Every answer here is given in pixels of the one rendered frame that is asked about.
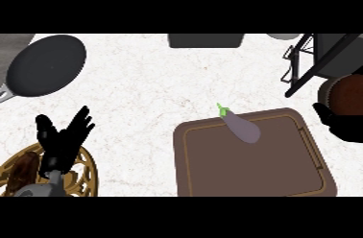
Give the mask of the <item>golden round trivet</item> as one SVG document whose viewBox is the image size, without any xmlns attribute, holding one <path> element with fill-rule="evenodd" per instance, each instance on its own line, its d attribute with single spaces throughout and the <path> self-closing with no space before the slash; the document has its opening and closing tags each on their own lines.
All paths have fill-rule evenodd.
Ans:
<svg viewBox="0 0 363 238">
<path fill-rule="evenodd" d="M 5 196 L 9 175 L 18 158 L 27 153 L 34 152 L 43 156 L 45 150 L 39 143 L 24 148 L 0 165 L 0 196 Z M 96 164 L 84 147 L 80 148 L 73 168 L 64 176 L 64 190 L 68 197 L 96 197 L 98 196 L 98 169 Z"/>
</svg>

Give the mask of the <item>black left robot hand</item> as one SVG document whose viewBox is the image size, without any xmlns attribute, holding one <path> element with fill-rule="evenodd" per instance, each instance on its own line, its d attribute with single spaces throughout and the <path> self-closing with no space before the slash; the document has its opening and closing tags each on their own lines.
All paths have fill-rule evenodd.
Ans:
<svg viewBox="0 0 363 238">
<path fill-rule="evenodd" d="M 53 170 L 65 175 L 73 168 L 83 143 L 95 127 L 90 109 L 83 106 L 68 127 L 61 131 L 45 114 L 36 117 L 36 124 L 37 139 L 45 150 L 39 175 L 48 179 Z"/>
</svg>

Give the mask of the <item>purple eggplant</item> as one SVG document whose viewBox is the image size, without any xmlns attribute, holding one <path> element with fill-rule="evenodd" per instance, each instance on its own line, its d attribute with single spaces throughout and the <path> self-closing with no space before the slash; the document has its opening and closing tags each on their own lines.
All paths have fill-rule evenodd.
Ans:
<svg viewBox="0 0 363 238">
<path fill-rule="evenodd" d="M 223 107 L 222 105 L 217 105 L 217 107 L 220 117 L 238 139 L 250 144 L 257 143 L 262 137 L 259 126 L 248 120 L 242 119 L 228 107 Z"/>
</svg>

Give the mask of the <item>pale grey round bowl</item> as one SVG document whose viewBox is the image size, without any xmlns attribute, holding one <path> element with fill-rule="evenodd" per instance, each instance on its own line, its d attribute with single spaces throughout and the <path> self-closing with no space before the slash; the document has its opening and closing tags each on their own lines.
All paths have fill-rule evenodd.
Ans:
<svg viewBox="0 0 363 238">
<path fill-rule="evenodd" d="M 278 40 L 293 40 L 295 39 L 301 34 L 267 34 L 272 38 Z"/>
</svg>

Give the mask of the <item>dark grey frying pan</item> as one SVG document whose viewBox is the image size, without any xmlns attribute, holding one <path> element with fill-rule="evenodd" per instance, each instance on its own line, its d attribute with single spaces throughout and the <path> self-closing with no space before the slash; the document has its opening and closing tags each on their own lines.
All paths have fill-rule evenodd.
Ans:
<svg viewBox="0 0 363 238">
<path fill-rule="evenodd" d="M 77 78 L 87 59 L 83 41 L 70 35 L 48 36 L 17 55 L 0 85 L 0 103 L 15 96 L 40 97 Z"/>
</svg>

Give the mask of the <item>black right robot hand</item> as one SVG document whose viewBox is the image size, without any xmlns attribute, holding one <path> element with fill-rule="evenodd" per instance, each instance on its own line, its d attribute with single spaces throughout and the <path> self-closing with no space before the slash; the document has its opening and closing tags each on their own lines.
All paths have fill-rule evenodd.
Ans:
<svg viewBox="0 0 363 238">
<path fill-rule="evenodd" d="M 346 142 L 363 143 L 363 115 L 337 115 L 324 104 L 312 106 L 329 132 Z"/>
</svg>

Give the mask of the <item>dark grey box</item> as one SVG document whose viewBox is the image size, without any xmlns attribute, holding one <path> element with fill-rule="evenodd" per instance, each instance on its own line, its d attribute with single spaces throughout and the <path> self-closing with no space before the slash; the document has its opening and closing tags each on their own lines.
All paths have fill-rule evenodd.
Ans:
<svg viewBox="0 0 363 238">
<path fill-rule="evenodd" d="M 244 34 L 169 34 L 172 48 L 238 48 Z"/>
</svg>

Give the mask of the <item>brown rectangular tray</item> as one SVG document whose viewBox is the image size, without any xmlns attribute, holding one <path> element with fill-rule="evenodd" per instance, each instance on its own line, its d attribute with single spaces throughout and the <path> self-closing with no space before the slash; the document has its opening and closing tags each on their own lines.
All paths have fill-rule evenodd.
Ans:
<svg viewBox="0 0 363 238">
<path fill-rule="evenodd" d="M 245 113 L 262 138 L 242 142 L 222 118 L 182 123 L 173 134 L 177 194 L 186 197 L 334 197 L 337 183 L 297 110 Z"/>
</svg>

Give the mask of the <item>brown bread loaf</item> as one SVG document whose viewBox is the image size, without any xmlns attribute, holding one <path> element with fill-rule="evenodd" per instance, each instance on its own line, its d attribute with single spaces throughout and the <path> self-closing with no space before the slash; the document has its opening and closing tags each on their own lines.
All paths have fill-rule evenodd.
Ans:
<svg viewBox="0 0 363 238">
<path fill-rule="evenodd" d="M 34 152 L 27 152 L 15 163 L 11 171 L 8 187 L 6 187 L 6 197 L 12 197 L 17 191 L 28 184 L 33 184 L 37 179 L 40 165 L 40 156 Z"/>
</svg>

